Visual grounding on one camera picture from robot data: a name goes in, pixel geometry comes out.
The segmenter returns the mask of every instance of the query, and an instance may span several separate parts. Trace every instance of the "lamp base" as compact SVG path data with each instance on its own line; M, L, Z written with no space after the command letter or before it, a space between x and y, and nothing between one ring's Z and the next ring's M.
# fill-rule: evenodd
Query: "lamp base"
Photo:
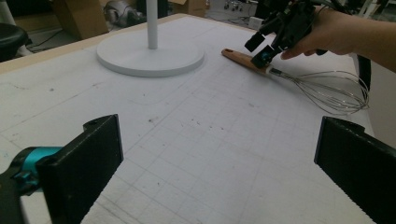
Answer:
M157 49L149 49L148 35L130 32L113 35L97 48L106 68L134 77L170 77L188 73L204 62L204 51L192 43L161 36Z

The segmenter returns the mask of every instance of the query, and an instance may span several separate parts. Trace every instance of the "floor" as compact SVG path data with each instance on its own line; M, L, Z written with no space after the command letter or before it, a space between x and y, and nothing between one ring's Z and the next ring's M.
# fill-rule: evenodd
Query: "floor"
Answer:
M248 18L256 11L254 4L243 4L242 10L232 11L224 8L223 0L212 0L206 17L210 20L227 22L248 27ZM396 21L396 5L389 5L381 13L374 14L372 19L379 21ZM108 25L114 31L117 27ZM52 49L77 41L62 29L40 31L29 34L33 43L28 47L33 52ZM396 76L388 69L372 63L372 89L370 98L370 119L375 131L375 137L384 143L396 147L396 101L393 96L396 90Z

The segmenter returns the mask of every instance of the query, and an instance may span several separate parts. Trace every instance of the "black chair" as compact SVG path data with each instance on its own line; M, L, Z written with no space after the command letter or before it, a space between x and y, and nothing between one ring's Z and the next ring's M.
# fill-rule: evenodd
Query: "black chair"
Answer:
M28 35L22 28L0 23L0 63L13 59L27 41Z

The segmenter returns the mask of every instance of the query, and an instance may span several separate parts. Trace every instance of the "table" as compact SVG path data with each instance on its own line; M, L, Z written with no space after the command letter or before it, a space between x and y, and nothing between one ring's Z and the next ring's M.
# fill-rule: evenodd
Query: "table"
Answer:
M83 123L119 114L125 160L83 223L373 223L313 162L326 113L288 81L221 56L225 48L248 53L252 31L161 19L160 38L205 50L201 67L166 78L99 64L96 46L114 34L0 64L1 172L26 147L64 146ZM273 64L293 74L356 74L350 57L330 53ZM373 134L367 111L340 118ZM31 223L50 223L41 193L22 200Z

